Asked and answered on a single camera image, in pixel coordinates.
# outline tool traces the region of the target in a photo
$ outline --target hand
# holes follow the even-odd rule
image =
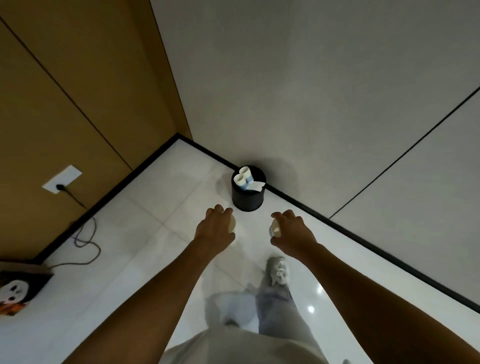
[[[200,222],[192,241],[206,253],[210,259],[224,251],[235,240],[235,234],[228,232],[233,209],[223,210],[222,205],[209,208],[205,219]]]
[[[280,248],[285,254],[299,259],[308,251],[309,246],[317,244],[312,231],[307,228],[300,216],[295,216],[292,210],[287,210],[283,214],[274,212],[271,216],[278,221],[281,236],[274,236],[270,239],[270,243]]]

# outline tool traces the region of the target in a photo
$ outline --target electrical outlet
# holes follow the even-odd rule
[[[57,190],[57,184],[63,184],[65,187],[77,179],[82,173],[74,166],[68,166],[62,172],[45,183],[42,187],[54,194],[60,192]]]

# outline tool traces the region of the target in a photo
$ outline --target trash bin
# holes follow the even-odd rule
[[[258,167],[248,165],[250,171],[252,172],[253,180],[258,182],[267,182],[265,177],[265,173]],[[233,204],[242,211],[250,212],[255,211],[258,209],[262,203],[264,202],[264,193],[265,193],[265,186],[262,188],[260,192],[258,191],[250,191],[245,190],[243,191],[237,184],[233,181],[233,177],[235,177],[240,171],[240,168],[235,170],[232,174],[231,183],[232,183],[232,201]]]

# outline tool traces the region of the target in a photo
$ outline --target sneaker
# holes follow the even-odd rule
[[[282,256],[272,257],[268,260],[268,273],[272,279],[272,287],[276,284],[285,286],[290,282],[290,268]]]

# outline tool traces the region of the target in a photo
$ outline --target shoe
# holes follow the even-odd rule
[[[290,282],[290,268],[282,256],[271,257],[267,262],[267,272],[272,279],[272,287],[276,284],[285,286]]]

